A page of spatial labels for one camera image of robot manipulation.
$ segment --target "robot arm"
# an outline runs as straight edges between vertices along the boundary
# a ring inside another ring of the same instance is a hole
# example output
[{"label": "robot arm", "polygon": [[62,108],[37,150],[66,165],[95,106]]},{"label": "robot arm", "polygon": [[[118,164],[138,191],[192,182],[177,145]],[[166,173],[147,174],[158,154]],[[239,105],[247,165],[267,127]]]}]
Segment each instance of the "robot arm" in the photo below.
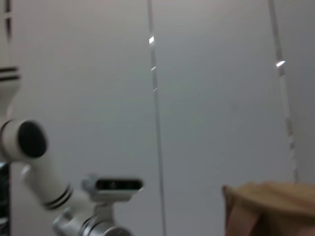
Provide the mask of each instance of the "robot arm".
[{"label": "robot arm", "polygon": [[[0,0],[4,16],[5,1]],[[142,190],[137,179],[107,179],[95,175],[82,181],[82,191],[73,191],[54,172],[45,132],[34,121],[8,118],[8,111],[20,87],[20,74],[10,58],[10,40],[4,20],[0,21],[0,162],[23,162],[22,177],[42,207],[59,211],[53,229],[59,236],[130,236],[115,224],[113,203],[128,201]]]}]

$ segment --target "white background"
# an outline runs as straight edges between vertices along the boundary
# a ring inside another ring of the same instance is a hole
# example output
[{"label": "white background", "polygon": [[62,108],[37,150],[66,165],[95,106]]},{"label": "white background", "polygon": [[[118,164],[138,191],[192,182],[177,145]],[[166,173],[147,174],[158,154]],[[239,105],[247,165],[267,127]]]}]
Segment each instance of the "white background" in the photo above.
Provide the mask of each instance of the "white background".
[{"label": "white background", "polygon": [[[116,208],[135,236],[162,235],[145,0],[15,0],[14,115],[50,137],[58,173],[132,175]],[[153,0],[166,228],[222,235],[222,184],[291,180],[267,1]],[[53,217],[13,172],[13,235],[52,235]]]}]

